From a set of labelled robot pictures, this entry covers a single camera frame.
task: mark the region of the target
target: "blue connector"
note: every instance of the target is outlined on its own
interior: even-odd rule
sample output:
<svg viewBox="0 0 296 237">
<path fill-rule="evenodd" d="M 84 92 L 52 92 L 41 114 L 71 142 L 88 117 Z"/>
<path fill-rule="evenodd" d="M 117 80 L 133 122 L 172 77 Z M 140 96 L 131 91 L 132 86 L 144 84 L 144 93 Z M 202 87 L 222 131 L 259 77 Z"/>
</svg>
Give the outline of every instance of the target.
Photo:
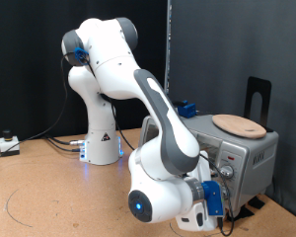
<svg viewBox="0 0 296 237">
<path fill-rule="evenodd" d="M 178 106 L 178 113 L 180 116 L 185 117 L 187 119 L 196 116 L 196 106 L 195 103 L 187 104 L 187 101 L 183 101 L 181 106 Z"/>
<path fill-rule="evenodd" d="M 87 60 L 85 58 L 87 58 L 87 56 L 89 55 L 89 52 L 87 52 L 86 50 L 80 48 L 80 47 L 76 47 L 75 48 L 75 58 L 82 64 L 82 65 L 88 65 Z"/>
<path fill-rule="evenodd" d="M 221 197 L 219 184 L 215 181 L 205 181 L 201 183 L 207 200 L 209 215 L 224 215 L 224 200 Z"/>
</svg>

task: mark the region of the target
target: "gray appliance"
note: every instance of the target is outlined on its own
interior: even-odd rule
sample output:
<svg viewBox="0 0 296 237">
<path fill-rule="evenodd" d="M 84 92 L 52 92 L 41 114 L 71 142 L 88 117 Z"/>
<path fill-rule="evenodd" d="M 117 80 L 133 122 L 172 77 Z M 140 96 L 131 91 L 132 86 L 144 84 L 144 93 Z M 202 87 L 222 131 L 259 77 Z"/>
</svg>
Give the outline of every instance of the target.
<svg viewBox="0 0 296 237">
<path fill-rule="evenodd" d="M 264 194 L 271 184 L 275 163 L 278 134 L 268 132 L 260 139 L 248 139 L 226 132 L 216 126 L 212 116 L 181 118 L 196 137 L 200 150 L 224 174 L 230 190 L 234 216 L 241 206 L 258 194 Z M 159 133 L 151 117 L 143 121 L 139 146 L 156 137 Z M 212 178 L 221 185 L 219 177 Z"/>
</svg>

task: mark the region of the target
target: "blue gripper part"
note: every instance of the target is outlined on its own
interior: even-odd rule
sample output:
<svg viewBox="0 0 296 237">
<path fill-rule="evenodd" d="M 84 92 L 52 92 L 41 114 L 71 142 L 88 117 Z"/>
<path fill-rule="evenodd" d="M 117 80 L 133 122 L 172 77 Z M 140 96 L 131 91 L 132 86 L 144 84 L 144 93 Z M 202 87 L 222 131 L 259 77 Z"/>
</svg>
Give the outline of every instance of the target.
<svg viewBox="0 0 296 237">
<path fill-rule="evenodd" d="M 205 191 L 209 215 L 224 215 L 223 198 L 221 197 L 219 184 L 215 181 L 201 183 Z"/>
<path fill-rule="evenodd" d="M 87 58 L 87 55 L 89 55 L 89 52 L 86 50 L 76 47 L 75 48 L 75 58 L 82 64 L 82 65 L 88 65 L 87 61 L 83 58 Z"/>
</svg>

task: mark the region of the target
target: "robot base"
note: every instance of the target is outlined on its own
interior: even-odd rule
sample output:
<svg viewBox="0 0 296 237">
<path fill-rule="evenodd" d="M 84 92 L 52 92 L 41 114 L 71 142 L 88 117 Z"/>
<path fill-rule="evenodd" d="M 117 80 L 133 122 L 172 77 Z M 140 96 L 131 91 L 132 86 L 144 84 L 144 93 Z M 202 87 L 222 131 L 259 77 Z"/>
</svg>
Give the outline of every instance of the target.
<svg viewBox="0 0 296 237">
<path fill-rule="evenodd" d="M 119 158 L 119 142 L 115 129 L 92 130 L 81 146 L 80 161 L 94 165 L 108 165 Z"/>
</svg>

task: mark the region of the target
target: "control knob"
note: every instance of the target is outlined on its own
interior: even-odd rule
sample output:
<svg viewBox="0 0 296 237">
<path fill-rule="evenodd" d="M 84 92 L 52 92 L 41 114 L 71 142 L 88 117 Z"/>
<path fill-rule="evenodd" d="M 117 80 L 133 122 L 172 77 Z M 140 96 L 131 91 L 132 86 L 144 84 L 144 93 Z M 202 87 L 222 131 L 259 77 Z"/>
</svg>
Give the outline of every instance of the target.
<svg viewBox="0 0 296 237">
<path fill-rule="evenodd" d="M 226 178 L 231 179 L 234 176 L 234 169 L 231 166 L 223 166 L 220 173 Z"/>
</svg>

